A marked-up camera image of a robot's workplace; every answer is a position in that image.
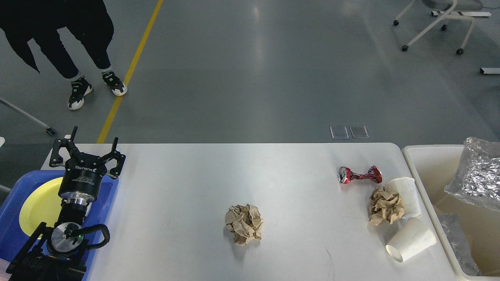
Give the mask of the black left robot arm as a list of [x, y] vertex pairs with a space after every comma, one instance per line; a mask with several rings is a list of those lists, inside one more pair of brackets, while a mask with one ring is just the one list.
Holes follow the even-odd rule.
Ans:
[[11, 281], [81, 281], [87, 251], [110, 241], [105, 224], [84, 226], [91, 205], [98, 200], [105, 176], [117, 179], [126, 156], [117, 150], [118, 137], [104, 156], [82, 153], [69, 137], [56, 139], [50, 167], [64, 167], [58, 191], [61, 211], [53, 226], [41, 222], [18, 251], [6, 272]]

